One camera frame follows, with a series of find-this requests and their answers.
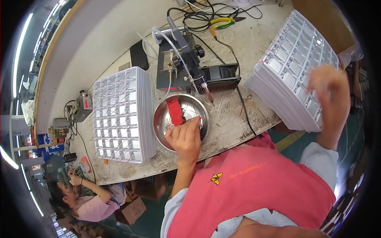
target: black hair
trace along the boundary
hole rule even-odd
[[[64,202],[63,197],[65,196],[62,190],[58,187],[57,181],[51,181],[48,184],[51,198],[49,198],[50,204],[53,208],[62,208],[64,210],[70,210],[67,203]]]

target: yellow floor line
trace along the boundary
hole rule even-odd
[[[278,143],[275,144],[277,146],[277,151],[281,152],[282,150],[287,148],[289,145],[294,143],[301,136],[303,136],[305,133],[306,131],[297,131],[293,134],[286,136],[284,139],[280,140]]]

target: yellow embroidered butterfly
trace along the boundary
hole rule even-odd
[[[219,177],[222,176],[222,173],[218,173],[218,174],[214,174],[213,175],[213,178],[210,179],[210,181],[214,182],[216,185],[219,184]]]

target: pliers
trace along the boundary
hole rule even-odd
[[[224,29],[230,25],[234,25],[235,22],[239,22],[239,21],[242,21],[244,19],[246,19],[246,18],[242,18],[242,17],[217,18],[217,19],[211,20],[210,24],[213,25],[214,23],[225,21],[227,23],[213,26],[215,29]]]

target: black knob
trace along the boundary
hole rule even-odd
[[[196,53],[196,55],[198,55],[200,58],[205,56],[205,51],[200,45],[195,45],[194,47],[194,52]]]
[[[172,62],[173,62],[173,64],[175,65],[175,67],[176,67],[177,70],[182,70],[182,63],[181,63],[181,61],[179,60],[179,58],[177,58],[177,56],[174,56],[174,57],[172,58]]]

